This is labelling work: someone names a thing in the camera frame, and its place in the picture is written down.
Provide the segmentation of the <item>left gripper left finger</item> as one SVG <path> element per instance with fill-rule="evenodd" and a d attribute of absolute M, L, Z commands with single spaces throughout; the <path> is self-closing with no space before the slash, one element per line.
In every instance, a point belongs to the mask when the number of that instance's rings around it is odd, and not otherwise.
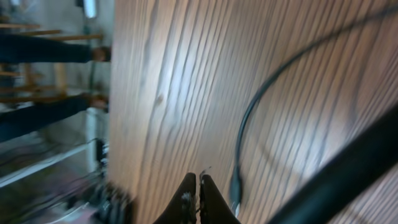
<path fill-rule="evenodd" d="M 189 172 L 154 224 L 193 224 L 196 222 L 196 175 Z"/>

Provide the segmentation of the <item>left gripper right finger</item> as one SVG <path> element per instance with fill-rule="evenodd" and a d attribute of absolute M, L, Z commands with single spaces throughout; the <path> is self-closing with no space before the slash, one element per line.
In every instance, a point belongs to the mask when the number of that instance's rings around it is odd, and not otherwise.
<path fill-rule="evenodd" d="M 210 175 L 200 177 L 201 224 L 240 224 Z"/>

